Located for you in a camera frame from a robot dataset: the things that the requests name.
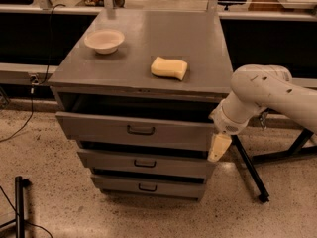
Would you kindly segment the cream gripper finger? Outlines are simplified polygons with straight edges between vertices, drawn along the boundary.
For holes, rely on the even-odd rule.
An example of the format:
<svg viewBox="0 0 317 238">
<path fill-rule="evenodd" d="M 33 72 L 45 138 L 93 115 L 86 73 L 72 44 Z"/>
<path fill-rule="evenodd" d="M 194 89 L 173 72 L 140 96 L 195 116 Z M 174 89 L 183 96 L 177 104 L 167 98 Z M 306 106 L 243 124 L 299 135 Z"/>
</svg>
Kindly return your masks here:
<svg viewBox="0 0 317 238">
<path fill-rule="evenodd" d="M 216 133 L 212 135 L 211 146 L 208 152 L 209 162 L 218 162 L 232 143 L 230 135 L 223 133 Z"/>
</svg>

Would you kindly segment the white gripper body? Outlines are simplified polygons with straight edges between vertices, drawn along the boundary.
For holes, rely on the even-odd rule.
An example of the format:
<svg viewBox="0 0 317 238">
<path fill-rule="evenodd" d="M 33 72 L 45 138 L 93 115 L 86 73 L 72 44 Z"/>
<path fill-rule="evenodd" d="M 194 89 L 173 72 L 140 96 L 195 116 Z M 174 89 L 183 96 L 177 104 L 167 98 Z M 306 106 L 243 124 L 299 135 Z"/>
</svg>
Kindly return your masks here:
<svg viewBox="0 0 317 238">
<path fill-rule="evenodd" d="M 219 133 L 228 135 L 239 134 L 249 122 L 248 112 L 240 104 L 222 100 L 209 114 Z"/>
</svg>

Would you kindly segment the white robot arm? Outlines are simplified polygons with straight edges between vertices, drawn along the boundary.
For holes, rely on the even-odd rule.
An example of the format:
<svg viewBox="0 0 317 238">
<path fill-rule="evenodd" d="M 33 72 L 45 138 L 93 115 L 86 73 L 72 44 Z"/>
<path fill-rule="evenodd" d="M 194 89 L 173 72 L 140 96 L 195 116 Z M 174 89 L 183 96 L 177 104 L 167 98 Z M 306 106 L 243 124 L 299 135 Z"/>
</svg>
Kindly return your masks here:
<svg viewBox="0 0 317 238">
<path fill-rule="evenodd" d="M 230 86 L 229 95 L 209 115 L 216 132 L 208 161 L 217 162 L 232 143 L 231 137 L 268 108 L 317 133 L 317 91 L 293 84 L 285 67 L 243 65 L 233 73 Z"/>
</svg>

